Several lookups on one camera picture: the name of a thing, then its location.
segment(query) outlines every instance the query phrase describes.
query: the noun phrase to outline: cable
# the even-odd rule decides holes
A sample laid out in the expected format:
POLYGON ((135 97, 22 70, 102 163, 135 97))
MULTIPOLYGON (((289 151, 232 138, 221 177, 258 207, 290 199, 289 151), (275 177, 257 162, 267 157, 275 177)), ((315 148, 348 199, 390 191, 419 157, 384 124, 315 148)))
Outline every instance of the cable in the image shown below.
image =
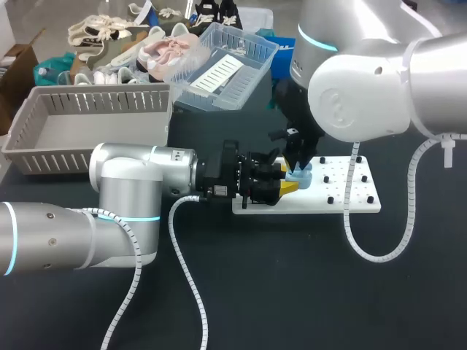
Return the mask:
POLYGON ((349 172, 347 173, 347 183, 345 185, 345 197, 344 197, 344 229, 347 240, 350 243, 350 246, 359 254, 363 259, 371 261, 373 263, 386 263, 397 258, 402 252, 407 248, 407 245, 410 242, 414 231, 415 224, 415 209, 416 209, 416 200, 415 200, 415 180, 417 175, 417 167, 421 157, 428 151, 431 147, 440 142, 444 141, 455 141, 455 140, 467 140, 467 135, 460 135, 458 133, 445 133, 438 135, 436 139, 429 139, 425 141, 417 151, 415 151, 412 156, 412 160, 409 164, 409 172, 407 174, 407 188, 408 188, 408 213, 407 213, 407 224, 404 232, 404 236, 401 239, 399 245, 389 254, 386 254, 381 257, 375 257, 370 255, 361 249, 357 242, 355 241, 352 230, 350 227, 350 193, 352 190, 352 180, 353 173, 355 170, 355 163, 357 161, 358 150, 360 148, 360 142, 356 142, 353 145, 352 157, 350 158, 349 172))
POLYGON ((196 302, 198 303, 199 314, 201 316, 201 325, 203 327, 203 336, 201 338, 201 348, 200 350, 206 350, 207 347, 207 336, 208 336, 208 327, 207 327, 207 315, 206 311, 204 310, 203 301, 201 300, 201 296, 196 288, 194 280, 191 278, 190 271, 188 270, 187 264, 185 259, 183 259, 182 252, 178 247, 177 239, 175 238, 175 231, 174 231, 174 215, 175 211, 179 206, 181 206, 185 202, 199 202, 199 197, 197 195, 189 195, 187 197, 180 198, 175 204, 172 206, 169 212, 169 232, 170 232, 170 239, 172 240, 172 244, 174 245, 175 253, 177 254, 178 261, 180 261, 180 265, 182 266, 183 272, 187 278, 187 281, 193 291, 193 295, 195 296, 196 302))
POLYGON ((131 282, 130 290, 125 296, 125 300, 123 301, 122 305, 120 305, 120 307, 118 308, 118 311, 115 314, 112 322, 110 322, 110 326, 107 329, 107 332, 104 336, 104 340, 102 341, 101 350, 107 350, 107 347, 110 342, 110 338, 112 337, 112 334, 115 328, 117 327, 117 323, 118 321, 120 321, 120 318, 125 312, 128 304, 131 301, 131 298, 133 297, 136 291, 136 288, 138 287, 139 277, 141 276, 141 269, 142 269, 141 249, 139 248, 138 240, 136 239, 130 226, 125 221, 123 221, 118 215, 110 211, 103 210, 103 209, 97 209, 97 208, 83 208, 78 211, 84 211, 84 212, 91 213, 91 214, 104 215, 105 217, 109 217, 117 225, 119 225, 122 229, 124 229, 128 237, 130 238, 130 241, 133 244, 133 248, 134 248, 135 269, 134 269, 133 281, 131 282))

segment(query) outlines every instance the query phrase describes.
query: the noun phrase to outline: pink shoe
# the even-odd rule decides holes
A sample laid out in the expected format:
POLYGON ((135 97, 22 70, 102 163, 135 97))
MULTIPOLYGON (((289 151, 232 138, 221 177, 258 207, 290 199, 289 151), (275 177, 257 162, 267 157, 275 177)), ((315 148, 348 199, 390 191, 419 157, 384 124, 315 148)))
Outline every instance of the pink shoe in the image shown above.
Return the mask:
POLYGON ((164 40, 142 47, 138 54, 136 66, 140 71, 147 71, 149 59, 156 60, 168 50, 180 49, 182 53, 199 44, 199 38, 194 34, 183 34, 181 36, 168 36, 164 40))
POLYGON ((159 58, 149 59, 147 62, 149 81, 163 82, 164 76, 171 73, 182 56, 183 51, 180 48, 175 48, 166 51, 166 53, 159 58))

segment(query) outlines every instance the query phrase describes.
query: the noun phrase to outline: blue box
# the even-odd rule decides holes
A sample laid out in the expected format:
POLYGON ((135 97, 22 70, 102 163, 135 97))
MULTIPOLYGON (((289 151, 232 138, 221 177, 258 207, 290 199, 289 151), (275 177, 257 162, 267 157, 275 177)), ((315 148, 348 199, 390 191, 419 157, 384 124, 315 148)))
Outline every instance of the blue box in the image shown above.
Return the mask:
POLYGON ((281 38, 280 36, 265 36, 270 42, 279 45, 271 64, 272 79, 284 79, 290 77, 290 63, 292 62, 294 38, 281 38))

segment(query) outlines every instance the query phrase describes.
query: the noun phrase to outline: blue led ring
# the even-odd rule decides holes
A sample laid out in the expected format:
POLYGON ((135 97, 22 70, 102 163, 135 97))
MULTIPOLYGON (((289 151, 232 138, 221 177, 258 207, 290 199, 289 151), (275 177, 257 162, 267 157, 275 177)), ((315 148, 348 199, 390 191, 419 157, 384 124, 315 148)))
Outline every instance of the blue led ring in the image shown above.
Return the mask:
POLYGON ((9 275, 13 268, 15 267, 16 261, 16 254, 18 253, 18 225, 16 222, 16 214, 15 210, 13 209, 12 205, 8 202, 3 202, 5 206, 7 206, 9 215, 12 218, 12 226, 13 226, 13 249, 12 249, 12 257, 9 261, 7 272, 3 276, 9 275))
POLYGON ((337 50, 337 47, 335 47, 335 46, 328 45, 328 44, 323 44, 322 42, 318 42, 318 41, 314 40, 313 38, 309 37, 308 35, 306 35, 304 33, 304 31, 301 30, 300 25, 298 25, 298 32, 310 44, 312 44, 312 45, 314 45, 316 47, 319 47, 320 49, 327 50, 327 51, 332 51, 334 53, 337 53, 339 51, 339 50, 337 50))
MULTIPOLYGON (((105 215, 98 215, 100 219, 104 220, 112 220, 105 215)), ((126 222, 151 222, 151 221, 159 221, 161 217, 120 217, 123 221, 126 222)))

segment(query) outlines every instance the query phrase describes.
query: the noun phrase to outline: yellow block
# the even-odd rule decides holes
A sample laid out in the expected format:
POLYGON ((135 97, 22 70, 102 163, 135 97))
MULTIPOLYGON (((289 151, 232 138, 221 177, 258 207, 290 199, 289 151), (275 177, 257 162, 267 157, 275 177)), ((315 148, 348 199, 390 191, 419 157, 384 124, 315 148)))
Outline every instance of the yellow block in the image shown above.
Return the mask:
POLYGON ((279 197, 298 191, 298 182, 282 181, 280 183, 279 197))

